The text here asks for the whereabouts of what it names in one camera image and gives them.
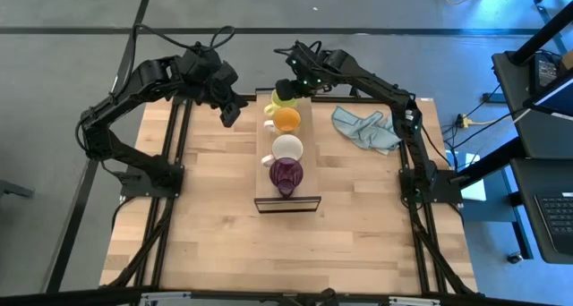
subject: computer keyboard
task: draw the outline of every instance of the computer keyboard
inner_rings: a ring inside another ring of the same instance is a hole
[[[567,193],[535,195],[553,248],[573,255],[573,196]]]

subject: wooden table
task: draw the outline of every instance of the wooden table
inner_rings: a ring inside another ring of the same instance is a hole
[[[384,105],[340,105],[361,117],[375,110],[389,114]],[[433,101],[418,98],[418,106],[426,130],[443,152]],[[315,213],[260,215],[253,204],[253,162],[260,159],[255,156],[256,107],[251,103],[242,109],[235,125],[226,129],[218,110],[193,105],[184,152],[184,188],[175,202],[160,286],[420,293],[409,217],[399,201],[398,151],[383,156],[359,149],[333,128],[330,116],[336,104],[313,103],[322,203]],[[147,105],[137,149],[160,152],[169,110],[165,101]],[[440,168],[447,167],[429,143],[426,148]],[[101,284],[115,279],[139,249],[149,205],[149,199],[137,199],[118,214]],[[432,206],[442,254],[465,284],[475,289],[459,215],[447,205]],[[425,255],[431,289],[437,290],[431,256]],[[145,283],[150,282],[154,259],[152,252]]]

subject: mug handle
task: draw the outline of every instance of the mug handle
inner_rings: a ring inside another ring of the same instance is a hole
[[[275,157],[271,154],[271,155],[267,155],[266,157],[263,157],[261,159],[261,164],[265,167],[270,167],[273,163],[275,163],[276,159]]]
[[[267,116],[272,116],[275,114],[275,112],[277,111],[277,109],[279,109],[280,107],[275,105],[275,104],[270,104],[268,106],[266,106],[262,111],[265,113],[265,115]]]
[[[277,131],[277,127],[275,127],[275,123],[271,120],[264,122],[262,126],[269,132],[276,132]]]

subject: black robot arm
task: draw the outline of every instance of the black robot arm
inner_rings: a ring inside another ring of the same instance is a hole
[[[317,51],[312,47],[318,45]],[[343,50],[322,50],[320,42],[310,47],[296,41],[289,49],[275,52],[287,55],[286,63],[293,69],[296,80],[278,81],[278,96],[283,99],[309,97],[316,90],[330,91],[332,86],[348,84],[362,90],[381,103],[389,106],[396,135],[406,142],[414,162],[413,177],[401,178],[405,197],[421,193],[429,200],[436,183],[438,169],[428,158],[422,138],[422,113],[415,103],[415,95],[398,85],[392,85],[362,68],[356,60]]]
[[[195,46],[183,56],[144,61],[121,90],[81,114],[77,129],[83,131],[83,143],[78,142],[86,155],[98,161],[115,159],[130,167],[128,173],[116,174],[124,185],[123,195],[173,196],[181,187],[183,169],[160,155],[152,157],[123,144],[109,129],[122,115],[161,98],[188,98],[198,105],[220,108],[221,122],[230,127],[240,115],[239,108],[247,106],[231,88],[237,80],[235,70],[221,62],[213,48]]]

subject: towel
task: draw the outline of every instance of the towel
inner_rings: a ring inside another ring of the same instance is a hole
[[[389,150],[398,147],[400,138],[394,133],[392,117],[382,120],[383,116],[377,111],[363,119],[337,106],[332,113],[332,123],[359,148],[376,149],[388,155]]]

